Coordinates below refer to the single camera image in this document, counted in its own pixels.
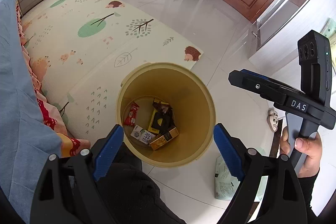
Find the right hand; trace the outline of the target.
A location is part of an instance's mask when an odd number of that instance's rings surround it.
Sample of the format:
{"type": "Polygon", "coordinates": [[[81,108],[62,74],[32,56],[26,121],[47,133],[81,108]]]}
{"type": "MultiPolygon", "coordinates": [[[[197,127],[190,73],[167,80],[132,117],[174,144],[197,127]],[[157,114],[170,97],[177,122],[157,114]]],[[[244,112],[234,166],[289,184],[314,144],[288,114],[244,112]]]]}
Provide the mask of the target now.
{"type": "MultiPolygon", "coordinates": [[[[280,154],[290,152],[291,146],[288,142],[288,127],[286,126],[280,137],[280,154]]],[[[306,159],[298,172],[298,178],[313,177],[319,172],[320,161],[322,157],[322,141],[319,133],[315,135],[315,139],[297,138],[294,142],[294,148],[306,155],[306,159]]]]}

